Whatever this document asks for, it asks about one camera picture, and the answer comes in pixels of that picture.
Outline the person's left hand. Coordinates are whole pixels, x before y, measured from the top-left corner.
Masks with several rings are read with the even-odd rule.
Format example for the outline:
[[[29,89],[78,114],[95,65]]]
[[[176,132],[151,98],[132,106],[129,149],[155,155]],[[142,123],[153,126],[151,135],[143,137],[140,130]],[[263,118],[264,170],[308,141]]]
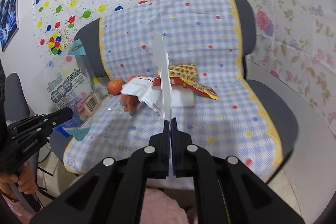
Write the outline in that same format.
[[[37,190],[35,175],[31,170],[31,165],[28,161],[23,164],[19,176],[16,174],[1,172],[0,182],[1,193],[14,202],[19,201],[19,199],[10,188],[10,184],[18,184],[18,190],[24,194],[34,194]]]

